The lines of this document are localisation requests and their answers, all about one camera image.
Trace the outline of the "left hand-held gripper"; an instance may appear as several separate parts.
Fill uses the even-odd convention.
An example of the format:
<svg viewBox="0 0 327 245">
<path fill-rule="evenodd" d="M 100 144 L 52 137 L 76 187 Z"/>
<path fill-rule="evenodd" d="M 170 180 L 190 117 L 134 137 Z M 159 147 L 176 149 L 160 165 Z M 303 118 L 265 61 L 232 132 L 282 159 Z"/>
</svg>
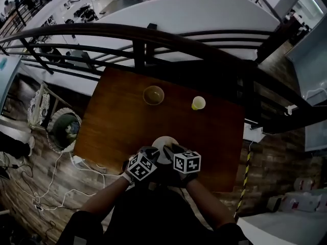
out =
<svg viewBox="0 0 327 245">
<path fill-rule="evenodd" d="M 127 172 L 132 175 L 134 179 L 142 181 L 157 169 L 155 163 L 159 156 L 160 151 L 158 148 L 144 146 L 139 149 L 135 156 L 129 159 Z"/>
</svg>

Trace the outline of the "white round plate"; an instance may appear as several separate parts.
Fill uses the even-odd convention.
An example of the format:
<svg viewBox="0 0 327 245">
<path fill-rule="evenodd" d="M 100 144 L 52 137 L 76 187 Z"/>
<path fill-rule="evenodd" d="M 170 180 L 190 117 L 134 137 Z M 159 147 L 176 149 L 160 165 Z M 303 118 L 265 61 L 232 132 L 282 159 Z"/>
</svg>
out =
<svg viewBox="0 0 327 245">
<path fill-rule="evenodd" d="M 153 142 L 152 146 L 157 148 L 160 152 L 160 155 L 157 159 L 157 162 L 159 164 L 167 165 L 172 163 L 171 160 L 169 160 L 164 154 L 164 146 L 166 145 L 171 147 L 173 143 L 179 144 L 178 141 L 176 141 L 174 138 L 170 136 L 161 136 Z"/>
</svg>

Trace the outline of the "person's right forearm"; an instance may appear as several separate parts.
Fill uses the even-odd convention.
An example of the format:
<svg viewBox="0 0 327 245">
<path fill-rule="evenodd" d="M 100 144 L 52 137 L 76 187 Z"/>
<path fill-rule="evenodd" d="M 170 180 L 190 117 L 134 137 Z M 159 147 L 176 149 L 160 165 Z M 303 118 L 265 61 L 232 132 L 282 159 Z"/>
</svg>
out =
<svg viewBox="0 0 327 245">
<path fill-rule="evenodd" d="M 232 212 L 198 180 L 193 179 L 186 185 L 186 190 L 195 202 L 201 215 L 213 230 L 225 224 L 235 224 Z"/>
</svg>

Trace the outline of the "person's left forearm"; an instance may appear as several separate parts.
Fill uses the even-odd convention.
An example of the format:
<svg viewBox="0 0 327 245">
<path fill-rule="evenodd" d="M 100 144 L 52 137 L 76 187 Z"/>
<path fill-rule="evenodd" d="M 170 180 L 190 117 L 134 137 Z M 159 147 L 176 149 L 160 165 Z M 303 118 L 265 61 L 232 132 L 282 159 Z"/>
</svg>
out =
<svg viewBox="0 0 327 245">
<path fill-rule="evenodd" d="M 119 177 L 112 184 L 90 197 L 86 203 L 82 205 L 80 210 L 98 216 L 106 216 L 114 207 L 116 200 L 126 191 L 129 185 L 130 182 L 126 178 Z"/>
</svg>

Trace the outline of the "white wristband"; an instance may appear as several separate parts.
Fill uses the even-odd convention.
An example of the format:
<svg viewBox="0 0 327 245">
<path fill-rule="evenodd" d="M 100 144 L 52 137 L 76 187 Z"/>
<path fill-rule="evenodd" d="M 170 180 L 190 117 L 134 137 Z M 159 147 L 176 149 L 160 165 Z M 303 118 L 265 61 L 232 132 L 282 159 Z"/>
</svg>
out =
<svg viewBox="0 0 327 245">
<path fill-rule="evenodd" d="M 121 177 L 125 178 L 129 182 L 129 185 L 133 185 L 134 184 L 134 178 L 129 173 L 123 172 L 121 174 Z"/>
</svg>

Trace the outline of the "person's black clothing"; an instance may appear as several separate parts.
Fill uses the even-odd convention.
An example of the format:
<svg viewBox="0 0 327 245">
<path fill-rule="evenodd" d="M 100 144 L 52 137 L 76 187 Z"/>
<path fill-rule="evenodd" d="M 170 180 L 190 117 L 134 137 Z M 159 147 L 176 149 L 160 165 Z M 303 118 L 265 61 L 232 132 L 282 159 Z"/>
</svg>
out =
<svg viewBox="0 0 327 245">
<path fill-rule="evenodd" d="M 116 203 L 110 223 L 86 211 L 73 214 L 56 245 L 253 245 L 233 223 L 212 231 L 178 193 L 132 188 Z"/>
</svg>

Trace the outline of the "brown ceramic bowl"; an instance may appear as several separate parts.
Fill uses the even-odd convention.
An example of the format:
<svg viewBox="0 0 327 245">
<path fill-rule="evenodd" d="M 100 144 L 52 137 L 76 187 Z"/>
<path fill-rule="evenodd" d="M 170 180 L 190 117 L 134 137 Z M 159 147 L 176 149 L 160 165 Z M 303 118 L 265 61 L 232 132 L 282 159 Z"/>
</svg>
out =
<svg viewBox="0 0 327 245">
<path fill-rule="evenodd" d="M 143 91 L 143 100 L 151 106 L 159 105 L 165 98 L 164 91 L 158 86 L 149 86 Z"/>
</svg>

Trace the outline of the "yellow black striped tape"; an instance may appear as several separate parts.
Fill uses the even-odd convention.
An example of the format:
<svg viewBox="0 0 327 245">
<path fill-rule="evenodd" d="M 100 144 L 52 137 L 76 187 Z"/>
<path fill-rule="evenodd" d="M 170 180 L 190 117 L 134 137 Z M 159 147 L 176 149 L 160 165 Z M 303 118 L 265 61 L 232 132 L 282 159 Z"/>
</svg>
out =
<svg viewBox="0 0 327 245">
<path fill-rule="evenodd" d="M 244 174 L 244 181 L 243 181 L 243 186 L 242 186 L 242 192 L 239 198 L 239 202 L 237 204 L 235 213 L 234 213 L 234 219 L 237 220 L 237 213 L 242 205 L 242 201 L 243 201 L 243 197 L 245 195 L 245 190 L 246 190 L 246 185 L 247 185 L 247 181 L 248 181 L 248 171 L 249 171 L 249 167 L 250 167 L 250 158 L 251 158 L 251 151 L 249 149 L 248 153 L 247 153 L 247 159 L 246 159 L 246 168 L 245 168 L 245 174 Z"/>
</svg>

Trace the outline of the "white base board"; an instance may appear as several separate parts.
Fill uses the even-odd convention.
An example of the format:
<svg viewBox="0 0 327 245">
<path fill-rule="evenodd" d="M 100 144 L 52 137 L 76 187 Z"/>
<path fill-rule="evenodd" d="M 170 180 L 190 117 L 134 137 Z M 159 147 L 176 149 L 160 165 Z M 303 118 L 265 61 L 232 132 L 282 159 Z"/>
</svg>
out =
<svg viewBox="0 0 327 245">
<path fill-rule="evenodd" d="M 243 139 L 251 142 L 259 143 L 265 134 L 263 128 L 252 129 L 250 124 L 244 123 Z"/>
</svg>

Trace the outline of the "small grey bin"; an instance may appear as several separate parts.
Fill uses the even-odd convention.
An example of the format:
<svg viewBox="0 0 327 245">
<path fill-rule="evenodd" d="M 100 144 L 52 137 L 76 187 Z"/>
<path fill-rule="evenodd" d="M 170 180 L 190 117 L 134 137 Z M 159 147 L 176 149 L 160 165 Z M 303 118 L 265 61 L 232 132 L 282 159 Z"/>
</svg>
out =
<svg viewBox="0 0 327 245">
<path fill-rule="evenodd" d="M 268 202 L 267 202 L 266 208 L 271 212 L 278 211 L 278 208 L 279 208 L 279 206 L 281 204 L 282 198 L 283 198 L 282 196 L 270 197 Z"/>
</svg>

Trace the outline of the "white chair with patterned cushion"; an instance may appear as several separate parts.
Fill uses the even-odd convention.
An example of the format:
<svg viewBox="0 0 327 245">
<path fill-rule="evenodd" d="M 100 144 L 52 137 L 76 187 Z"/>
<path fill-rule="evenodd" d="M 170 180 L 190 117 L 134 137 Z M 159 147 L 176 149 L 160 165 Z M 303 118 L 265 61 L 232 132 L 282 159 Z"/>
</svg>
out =
<svg viewBox="0 0 327 245">
<path fill-rule="evenodd" d="M 62 104 L 64 104 L 65 106 L 67 106 L 69 108 L 72 108 L 72 105 L 70 105 L 68 102 L 66 102 L 64 99 L 62 99 L 60 96 L 58 96 L 56 93 L 54 93 L 52 90 L 50 90 L 45 82 L 42 82 L 40 84 L 39 94 L 36 97 L 35 107 L 32 110 L 30 119 L 28 120 L 28 126 L 33 130 L 46 131 L 46 127 L 43 127 L 38 122 L 39 117 L 41 115 L 41 103 L 42 103 L 43 95 L 45 92 L 47 92 L 49 95 L 53 96 L 56 99 L 50 116 L 52 116 L 55 113 L 59 102 L 61 102 Z"/>
</svg>

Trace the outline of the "white desk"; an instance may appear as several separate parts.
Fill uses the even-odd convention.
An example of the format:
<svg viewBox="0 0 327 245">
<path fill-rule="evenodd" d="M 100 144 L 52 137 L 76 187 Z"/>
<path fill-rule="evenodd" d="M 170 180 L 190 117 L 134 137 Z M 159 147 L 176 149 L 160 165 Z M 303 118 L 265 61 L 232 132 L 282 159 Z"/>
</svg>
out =
<svg viewBox="0 0 327 245">
<path fill-rule="evenodd" d="M 263 213 L 237 225 L 254 245 L 327 245 L 327 213 Z"/>
</svg>

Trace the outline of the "black curved metal railing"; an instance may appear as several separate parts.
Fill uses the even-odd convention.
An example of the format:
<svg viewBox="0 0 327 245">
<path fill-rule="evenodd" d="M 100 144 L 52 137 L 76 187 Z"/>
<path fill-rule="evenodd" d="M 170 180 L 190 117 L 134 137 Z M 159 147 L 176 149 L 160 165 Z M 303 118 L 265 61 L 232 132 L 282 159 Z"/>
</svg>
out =
<svg viewBox="0 0 327 245">
<path fill-rule="evenodd" d="M 245 109 L 245 120 L 266 134 L 292 131 L 323 121 L 315 108 L 279 80 L 229 49 L 263 50 L 270 31 L 209 30 L 170 34 L 108 23 L 59 24 L 0 39 L 0 55 L 20 56 L 32 67 L 97 80 L 102 67 L 222 97 Z M 288 105 L 296 105 L 291 116 Z"/>
</svg>

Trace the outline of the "light blue table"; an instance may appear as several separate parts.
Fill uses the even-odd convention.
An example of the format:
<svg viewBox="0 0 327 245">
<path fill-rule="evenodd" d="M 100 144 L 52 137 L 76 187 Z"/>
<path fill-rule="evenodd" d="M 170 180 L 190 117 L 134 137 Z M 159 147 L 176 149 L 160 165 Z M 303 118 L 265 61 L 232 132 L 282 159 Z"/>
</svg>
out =
<svg viewBox="0 0 327 245">
<path fill-rule="evenodd" d="M 0 55 L 0 115 L 3 113 L 9 89 L 20 68 L 18 57 Z"/>
</svg>

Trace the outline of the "frosted glass partition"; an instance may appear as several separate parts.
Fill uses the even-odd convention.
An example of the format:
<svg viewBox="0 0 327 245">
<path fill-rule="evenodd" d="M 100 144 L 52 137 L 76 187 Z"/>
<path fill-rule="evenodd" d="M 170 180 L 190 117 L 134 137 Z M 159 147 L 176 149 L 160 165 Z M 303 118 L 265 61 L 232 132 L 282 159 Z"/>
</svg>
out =
<svg viewBox="0 0 327 245">
<path fill-rule="evenodd" d="M 327 107 L 327 14 L 286 57 L 294 66 L 301 97 L 316 109 Z M 305 127 L 305 151 L 327 149 L 327 114 Z"/>
</svg>

